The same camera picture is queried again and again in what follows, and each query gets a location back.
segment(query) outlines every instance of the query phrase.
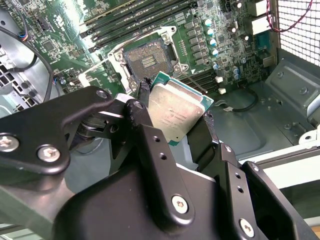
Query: chip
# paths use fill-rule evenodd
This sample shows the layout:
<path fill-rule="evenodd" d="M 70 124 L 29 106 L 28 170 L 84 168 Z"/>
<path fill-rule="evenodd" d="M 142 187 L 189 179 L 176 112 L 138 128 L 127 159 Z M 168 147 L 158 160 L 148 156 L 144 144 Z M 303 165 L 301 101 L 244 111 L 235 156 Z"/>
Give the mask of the chip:
<path fill-rule="evenodd" d="M 210 2 L 208 2 L 207 4 L 206 4 L 206 8 L 207 9 L 212 9 L 214 7 L 214 3 L 212 2 L 212 1 L 210 1 Z"/>
<path fill-rule="evenodd" d="M 225 36 L 219 36 L 218 41 L 219 43 L 223 43 L 225 41 Z"/>
<path fill-rule="evenodd" d="M 235 47 L 233 48 L 233 52 L 234 52 L 234 53 L 239 52 L 239 46 L 235 46 Z"/>
<path fill-rule="evenodd" d="M 136 80 L 155 77 L 160 71 L 173 72 L 166 48 L 162 38 L 158 38 L 123 53 Z"/>
<path fill-rule="evenodd" d="M 51 41 L 45 42 L 45 43 L 43 44 L 43 47 L 45 48 L 45 50 L 46 50 L 47 52 L 55 49 L 55 47 L 54 47 L 54 45 L 52 44 Z"/>

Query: capacitor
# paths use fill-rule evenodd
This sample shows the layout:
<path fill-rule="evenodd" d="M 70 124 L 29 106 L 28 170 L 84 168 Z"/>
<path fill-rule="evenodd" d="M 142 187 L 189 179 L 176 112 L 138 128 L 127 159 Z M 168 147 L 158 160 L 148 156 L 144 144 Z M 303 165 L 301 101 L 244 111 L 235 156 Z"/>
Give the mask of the capacitor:
<path fill-rule="evenodd" d="M 212 68 L 213 68 L 213 70 L 218 70 L 219 66 L 217 63 L 214 62 Z"/>
<path fill-rule="evenodd" d="M 233 33 L 233 34 L 237 31 L 237 29 L 236 29 L 234 26 L 229 26 L 229 27 L 227 28 L 227 30 L 228 30 L 230 33 Z"/>
<path fill-rule="evenodd" d="M 236 67 L 236 66 L 234 66 L 233 68 L 232 68 L 232 72 L 233 72 L 233 74 L 239 74 L 239 68 L 238 67 Z"/>
<path fill-rule="evenodd" d="M 240 35 L 240 38 L 241 38 L 243 41 L 248 41 L 248 40 L 249 40 L 249 36 L 246 35 L 246 34 Z"/>
<path fill-rule="evenodd" d="M 225 94 L 227 90 L 225 88 L 218 88 L 218 92 L 222 95 Z"/>
<path fill-rule="evenodd" d="M 242 7 L 242 2 L 241 1 L 236 1 L 233 3 L 233 6 L 237 9 L 240 9 Z"/>
<path fill-rule="evenodd" d="M 206 34 L 207 35 L 209 35 L 209 36 L 213 36 L 214 35 L 214 30 L 212 29 L 212 28 L 208 28 L 207 30 L 206 30 Z"/>
<path fill-rule="evenodd" d="M 240 63 L 245 64 L 247 62 L 247 59 L 245 57 L 241 58 Z"/>
<path fill-rule="evenodd" d="M 213 49 L 211 53 L 214 57 L 218 57 L 219 51 L 217 49 Z"/>
<path fill-rule="evenodd" d="M 205 20 L 203 20 L 203 24 L 204 24 L 205 26 L 207 26 L 207 27 L 210 27 L 211 24 L 212 24 L 212 21 L 211 21 L 211 19 L 206 18 Z"/>
<path fill-rule="evenodd" d="M 208 43 L 213 47 L 217 46 L 217 41 L 214 38 L 210 38 Z"/>

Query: screw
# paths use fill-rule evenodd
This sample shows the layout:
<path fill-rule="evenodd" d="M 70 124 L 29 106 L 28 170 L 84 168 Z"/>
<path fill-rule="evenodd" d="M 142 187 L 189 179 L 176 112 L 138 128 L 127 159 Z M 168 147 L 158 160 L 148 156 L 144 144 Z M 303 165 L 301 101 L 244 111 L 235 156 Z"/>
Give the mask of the screw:
<path fill-rule="evenodd" d="M 167 35 L 167 34 L 163 34 L 162 35 L 162 39 L 163 39 L 163 41 L 168 41 L 169 40 L 169 36 Z"/>
<path fill-rule="evenodd" d="M 144 106 L 142 106 L 141 103 L 138 102 L 138 101 L 135 101 L 135 102 L 133 103 L 133 105 L 135 105 L 135 106 L 136 106 L 137 108 L 139 108 L 139 109 L 143 109 L 143 108 L 144 108 Z"/>
<path fill-rule="evenodd" d="M 19 141 L 13 136 L 0 136 L 0 152 L 12 152 L 19 147 Z"/>
<path fill-rule="evenodd" d="M 225 148 L 229 153 L 232 152 L 231 148 L 230 148 L 228 145 L 224 145 L 224 148 Z"/>
<path fill-rule="evenodd" d="M 239 224 L 240 224 L 240 227 L 241 227 L 242 231 L 248 237 L 253 238 L 255 236 L 255 231 L 254 231 L 253 227 L 251 226 L 251 224 L 247 220 L 241 218 L 239 220 Z"/>
<path fill-rule="evenodd" d="M 95 92 L 100 98 L 106 99 L 107 98 L 107 94 L 104 91 L 101 90 L 97 90 Z"/>
<path fill-rule="evenodd" d="M 278 78 L 282 78 L 284 76 L 284 72 L 280 71 L 276 75 L 278 76 Z"/>
<path fill-rule="evenodd" d="M 188 204 L 183 197 L 175 195 L 171 201 L 178 213 L 185 214 L 188 211 Z"/>
<path fill-rule="evenodd" d="M 48 163 L 52 163 L 60 158 L 60 152 L 54 146 L 41 147 L 37 155 L 39 159 Z"/>
<path fill-rule="evenodd" d="M 67 84 L 67 81 L 66 81 L 64 78 L 61 78 L 61 79 L 60 79 L 60 84 L 61 84 L 61 85 L 66 85 L 66 84 Z"/>
<path fill-rule="evenodd" d="M 290 130 L 292 127 L 291 127 L 291 125 L 290 124 L 285 124 L 284 125 L 284 129 L 286 129 L 286 130 Z"/>
<path fill-rule="evenodd" d="M 175 65 L 174 68 L 173 68 L 173 70 L 174 70 L 175 72 L 177 72 L 177 73 L 180 73 L 180 72 L 181 72 L 181 68 L 180 68 L 179 65 Z"/>
<path fill-rule="evenodd" d="M 257 167 L 257 165 L 255 165 L 254 163 L 251 163 L 251 165 L 256 172 L 259 172 L 259 168 Z"/>
<path fill-rule="evenodd" d="M 308 88 L 304 86 L 303 88 L 300 89 L 299 93 L 300 93 L 301 95 L 307 94 L 307 93 L 308 93 Z"/>

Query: ram slot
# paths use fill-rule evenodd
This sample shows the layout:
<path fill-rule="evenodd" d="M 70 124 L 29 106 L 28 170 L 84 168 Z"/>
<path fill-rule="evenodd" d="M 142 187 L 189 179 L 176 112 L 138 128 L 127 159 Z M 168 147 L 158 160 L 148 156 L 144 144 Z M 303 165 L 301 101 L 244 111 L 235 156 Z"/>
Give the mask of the ram slot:
<path fill-rule="evenodd" d="M 160 26 L 161 20 L 174 16 L 177 13 L 180 13 L 180 12 L 183 12 L 184 10 L 189 9 L 191 7 L 190 2 L 195 2 L 195 1 L 185 1 L 179 5 L 174 5 L 168 9 L 164 9 L 164 11 L 160 12 L 157 15 L 145 17 L 140 21 L 135 22 L 132 25 L 122 27 L 121 29 L 117 29 L 117 31 L 114 34 L 109 34 L 108 36 L 105 36 L 105 34 L 103 36 L 97 36 L 95 38 L 95 40 L 98 41 L 96 46 L 90 48 L 89 51 L 94 52 L 95 50 L 103 48 L 107 46 L 109 43 L 119 38 L 123 38 L 124 36 L 132 34 L 152 24 L 154 24 L 152 28 L 156 28 Z"/>
<path fill-rule="evenodd" d="M 96 21 L 94 21 L 93 24 L 90 24 L 88 26 L 88 29 L 82 33 L 80 33 L 81 38 L 85 38 L 96 31 L 98 31 L 101 28 L 104 28 L 110 24 L 114 25 L 114 23 L 121 19 L 126 19 L 129 16 L 135 14 L 137 11 L 140 11 L 141 9 L 145 8 L 146 6 L 150 6 L 153 0 L 142 0 L 135 2 L 129 6 L 126 6 L 126 8 L 118 9 L 118 11 L 111 12 L 108 15 L 105 15 L 103 17 L 100 17 Z"/>

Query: cable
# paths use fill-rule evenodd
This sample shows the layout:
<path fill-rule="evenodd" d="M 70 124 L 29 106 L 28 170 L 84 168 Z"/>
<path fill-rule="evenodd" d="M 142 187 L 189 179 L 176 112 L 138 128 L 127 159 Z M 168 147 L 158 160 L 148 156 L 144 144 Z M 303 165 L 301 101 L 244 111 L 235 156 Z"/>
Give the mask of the cable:
<path fill-rule="evenodd" d="M 272 19 L 269 17 L 269 14 L 270 14 L 270 1 L 271 0 L 266 0 L 266 18 L 267 18 L 267 21 L 269 23 L 269 26 L 270 26 L 271 30 L 276 32 L 276 33 L 284 33 L 284 32 L 287 32 L 287 31 L 293 29 L 307 15 L 307 13 L 310 11 L 312 3 L 313 3 L 313 0 L 311 0 L 309 2 L 308 7 L 306 8 L 305 13 L 294 24 L 292 24 L 290 27 L 288 27 L 287 29 L 277 29 L 277 28 L 275 28 L 273 26 Z"/>
<path fill-rule="evenodd" d="M 92 154 L 94 151 L 96 151 L 96 150 L 101 146 L 101 144 L 103 143 L 103 141 L 104 141 L 104 138 L 101 138 L 101 140 L 100 140 L 100 142 L 98 143 L 98 145 L 95 146 L 94 149 L 92 149 L 92 150 L 90 150 L 90 151 L 88 151 L 88 152 L 81 152 L 81 151 L 79 151 L 79 150 L 76 150 L 76 152 L 79 153 L 79 154 L 81 154 L 81 155 L 90 155 L 90 154 Z"/>
<path fill-rule="evenodd" d="M 13 67 L 13 68 L 9 68 L 8 71 L 9 72 L 14 72 L 14 73 L 22 73 L 30 68 L 32 68 L 35 64 L 36 64 L 36 61 L 37 61 L 38 57 L 37 55 L 33 55 L 33 59 L 32 61 L 30 62 L 30 64 L 26 67 Z"/>
<path fill-rule="evenodd" d="M 20 41 L 19 36 L 15 35 L 13 32 L 5 29 L 4 27 L 0 26 L 0 31 L 9 35 L 10 37 Z M 52 80 L 54 79 L 54 73 L 52 71 L 52 68 L 50 66 L 50 64 L 44 59 L 43 56 L 41 56 L 37 50 L 35 50 L 30 44 L 28 44 L 27 42 L 22 41 L 21 42 L 23 45 L 25 45 L 28 49 L 30 49 L 43 63 L 43 65 L 45 66 L 45 68 L 47 69 L 48 73 L 49 73 L 49 81 L 48 81 L 48 85 L 46 87 L 45 90 L 45 95 L 43 98 L 43 102 L 46 102 L 50 99 L 51 96 L 51 90 L 52 90 Z"/>
<path fill-rule="evenodd" d="M 7 0 L 7 1 L 9 3 L 11 3 L 11 5 L 14 7 L 16 12 L 19 14 L 19 16 L 23 22 L 24 33 L 19 33 L 18 36 L 21 39 L 21 41 L 25 42 L 28 39 L 28 28 L 27 28 L 26 20 L 25 20 L 24 16 L 22 15 L 22 12 L 20 11 L 20 9 L 12 2 L 12 0 Z"/>
<path fill-rule="evenodd" d="M 225 101 L 221 101 L 216 106 L 226 105 L 226 107 L 223 109 L 226 112 L 243 113 L 243 112 L 249 111 L 250 109 L 252 109 L 258 103 L 259 97 L 256 94 L 256 92 L 251 90 L 250 88 L 244 87 L 243 89 L 246 90 L 252 96 L 254 96 L 254 100 L 250 105 L 248 105 L 248 106 L 246 106 L 244 108 L 233 108 L 233 107 L 229 106 Z"/>

